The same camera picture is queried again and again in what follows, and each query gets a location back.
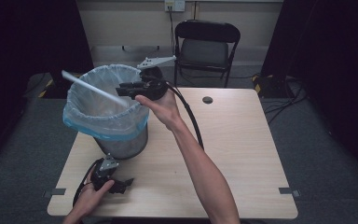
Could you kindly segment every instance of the wooden table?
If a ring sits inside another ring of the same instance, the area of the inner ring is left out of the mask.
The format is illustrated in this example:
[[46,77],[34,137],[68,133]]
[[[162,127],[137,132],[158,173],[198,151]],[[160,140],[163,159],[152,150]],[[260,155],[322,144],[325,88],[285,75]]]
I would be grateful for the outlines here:
[[[257,94],[244,89],[182,88],[200,126],[205,151],[226,177],[240,218],[295,218],[289,188]],[[204,96],[213,98],[209,105]],[[194,130],[178,100],[183,119]],[[106,194],[93,213],[98,217],[207,217],[193,188],[173,135],[150,112],[149,139],[138,156],[121,161],[114,177],[135,178],[125,194]],[[76,137],[48,205],[52,216],[65,216],[90,165],[104,157],[94,139]]]

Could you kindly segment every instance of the wire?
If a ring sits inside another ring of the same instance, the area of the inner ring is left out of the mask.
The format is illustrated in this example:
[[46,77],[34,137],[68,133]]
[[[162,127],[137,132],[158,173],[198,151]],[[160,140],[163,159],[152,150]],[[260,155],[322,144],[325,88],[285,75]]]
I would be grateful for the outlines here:
[[[281,104],[280,104],[280,105],[270,105],[269,107],[267,107],[267,108],[264,110],[264,113],[265,113],[265,114],[268,114],[268,113],[273,112],[273,111],[275,111],[275,110],[281,109],[283,106],[289,104],[288,101],[285,101],[285,102],[275,101],[275,102],[269,102],[269,103],[281,103]],[[278,106],[279,108],[271,109],[271,110],[269,111],[269,109],[270,109],[271,107],[276,107],[276,106]]]
[[268,125],[270,125],[270,123],[271,123],[273,120],[275,120],[275,119],[278,117],[278,115],[283,112],[283,110],[284,110],[285,108],[289,107],[290,105],[297,104],[297,103],[299,103],[299,102],[301,102],[301,101],[303,101],[303,100],[305,100],[305,99],[307,98],[307,94],[305,94],[305,96],[304,96],[303,98],[301,98],[300,100],[297,100],[297,101],[296,101],[296,98],[298,97],[298,95],[301,93],[302,90],[303,90],[303,83],[301,82],[301,87],[299,88],[299,90],[298,90],[297,93],[296,93],[296,96],[295,96],[293,99],[287,101],[286,103],[284,103],[283,105],[281,105],[281,107],[279,107],[279,108],[275,108],[275,109],[272,109],[272,110],[270,110],[270,111],[267,111],[267,109],[265,110],[265,114],[270,113],[270,112],[273,112],[273,111],[276,111],[276,110],[279,110],[279,111],[269,120]]
[[171,51],[172,55],[175,54],[175,39],[173,38],[173,22],[172,22],[172,8],[168,7],[168,12],[170,13],[170,21],[171,21]]
[[74,197],[74,201],[72,202],[72,206],[75,206],[75,203],[77,202],[77,199],[78,199],[78,197],[79,197],[79,195],[80,195],[80,192],[81,192],[81,190],[83,189],[83,187],[85,186],[84,181],[86,180],[87,176],[89,175],[91,169],[94,167],[95,164],[97,164],[97,162],[102,161],[102,160],[103,160],[103,158],[101,158],[101,159],[95,161],[95,162],[89,167],[88,171],[86,172],[86,174],[85,174],[84,177],[83,177],[83,180],[80,182],[79,187],[78,187],[77,190],[76,190],[76,194],[75,194],[75,197]]
[[193,123],[194,129],[196,131],[196,135],[197,135],[197,139],[199,141],[199,144],[202,147],[202,149],[204,149],[204,146],[203,146],[203,143],[202,143],[202,137],[201,137],[201,134],[200,134],[200,128],[199,128],[199,125],[198,125],[198,123],[196,121],[196,118],[194,117],[193,112],[190,109],[190,105],[186,102],[185,97],[183,97],[183,95],[179,91],[179,89],[174,88],[169,84],[167,84],[167,86],[168,86],[168,89],[173,91],[179,97],[179,99],[182,101],[182,104],[185,106],[185,109],[186,109],[188,115],[190,116],[191,122]]
[[193,20],[195,20],[196,19],[196,11],[197,11],[197,8],[198,8],[198,5],[199,4],[199,2],[194,2],[194,11],[193,11]]

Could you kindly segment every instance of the hand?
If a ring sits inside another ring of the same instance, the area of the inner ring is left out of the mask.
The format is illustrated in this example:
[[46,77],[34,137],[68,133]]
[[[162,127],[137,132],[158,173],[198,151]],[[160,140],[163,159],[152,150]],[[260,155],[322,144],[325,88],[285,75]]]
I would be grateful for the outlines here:
[[141,105],[149,107],[170,131],[178,121],[182,120],[176,104],[175,95],[171,90],[167,90],[164,96],[156,101],[151,101],[143,95],[135,96],[135,100]]
[[91,174],[93,173],[94,168],[89,172],[89,175],[87,176],[87,184],[81,190],[79,198],[72,208],[72,211],[64,219],[64,224],[79,223],[83,217],[88,216],[98,206],[103,195],[115,184],[114,180],[109,180],[96,191],[94,185],[91,183]]

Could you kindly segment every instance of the small black object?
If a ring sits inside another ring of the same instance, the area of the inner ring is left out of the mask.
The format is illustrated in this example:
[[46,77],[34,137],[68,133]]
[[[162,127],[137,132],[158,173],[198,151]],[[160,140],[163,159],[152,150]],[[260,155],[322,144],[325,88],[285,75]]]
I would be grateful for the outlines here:
[[213,99],[210,96],[205,96],[204,98],[202,98],[202,102],[209,105],[213,102]]
[[140,73],[142,81],[120,83],[116,88],[118,96],[130,96],[132,100],[136,95],[143,95],[150,100],[158,100],[168,89],[168,84],[162,79],[158,67],[146,68]]
[[103,160],[99,160],[95,164],[94,172],[91,175],[91,182],[94,185],[95,190],[99,190],[104,183],[113,179],[115,184],[109,190],[109,193],[121,193],[123,194],[127,187],[132,184],[133,178],[126,181],[119,181],[112,178],[113,173],[118,167],[118,162],[109,154]]

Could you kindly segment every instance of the white wall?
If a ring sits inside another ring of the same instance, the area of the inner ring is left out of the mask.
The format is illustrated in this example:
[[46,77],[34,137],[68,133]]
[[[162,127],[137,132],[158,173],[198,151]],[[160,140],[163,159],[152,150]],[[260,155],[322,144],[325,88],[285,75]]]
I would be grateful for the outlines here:
[[[173,29],[184,20],[225,21],[241,31],[239,48],[268,46],[282,2],[186,2],[172,14]],[[170,46],[170,14],[163,1],[79,1],[89,46]]]

